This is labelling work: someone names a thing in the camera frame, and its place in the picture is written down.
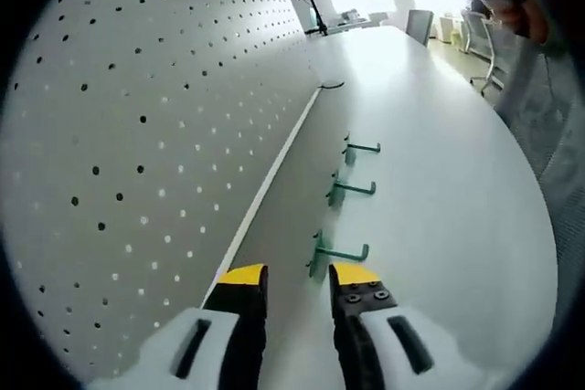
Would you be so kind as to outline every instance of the black cable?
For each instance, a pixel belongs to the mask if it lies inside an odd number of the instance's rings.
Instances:
[[[333,89],[339,89],[340,87],[342,87],[344,84],[346,84],[346,82],[340,82],[339,84],[337,84],[336,86],[319,86],[319,89],[323,89],[323,90],[333,90]]]

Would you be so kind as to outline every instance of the hand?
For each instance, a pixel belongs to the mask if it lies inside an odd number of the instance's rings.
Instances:
[[[543,44],[548,38],[548,21],[540,5],[535,0],[525,0],[522,5],[489,5],[494,11],[494,19],[501,20],[504,26],[518,33],[522,24],[522,14],[526,13],[529,38]]]

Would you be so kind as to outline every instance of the white pegboard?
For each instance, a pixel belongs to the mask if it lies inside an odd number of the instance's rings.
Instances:
[[[80,380],[203,299],[318,80],[290,0],[51,0],[13,73],[2,221]]]

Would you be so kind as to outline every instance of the pegboard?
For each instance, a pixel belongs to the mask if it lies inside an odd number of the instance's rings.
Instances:
[[[290,0],[50,0],[0,133],[6,252],[81,381],[198,306],[318,86]]]

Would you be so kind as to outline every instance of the green clip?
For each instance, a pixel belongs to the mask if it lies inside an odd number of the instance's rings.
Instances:
[[[372,182],[369,189],[363,189],[361,187],[350,186],[349,184],[339,180],[338,172],[334,172],[331,174],[331,176],[334,178],[333,185],[331,186],[331,190],[326,195],[326,197],[329,198],[329,206],[336,205],[340,200],[343,199],[340,189],[343,189],[344,191],[359,192],[360,194],[366,195],[373,195],[376,192],[376,182]]]
[[[327,260],[323,258],[323,255],[326,256],[333,256],[336,258],[343,258],[354,260],[356,262],[363,262],[367,259],[367,255],[369,255],[369,245],[364,244],[362,246],[362,253],[361,255],[352,255],[349,253],[343,253],[341,251],[334,251],[331,249],[331,243],[328,239],[326,239],[323,235],[323,230],[319,230],[314,236],[315,240],[314,244],[314,252],[311,261],[307,264],[309,267],[309,277],[313,278],[317,271],[322,268],[322,265],[327,265]]]
[[[354,143],[349,143],[349,133],[344,138],[346,141],[346,148],[341,152],[341,154],[346,155],[346,164],[351,165],[356,161],[356,155],[353,153],[352,150],[363,150],[363,151],[371,151],[372,153],[379,153],[382,148],[380,143],[377,146],[364,146],[364,145],[355,145]]]

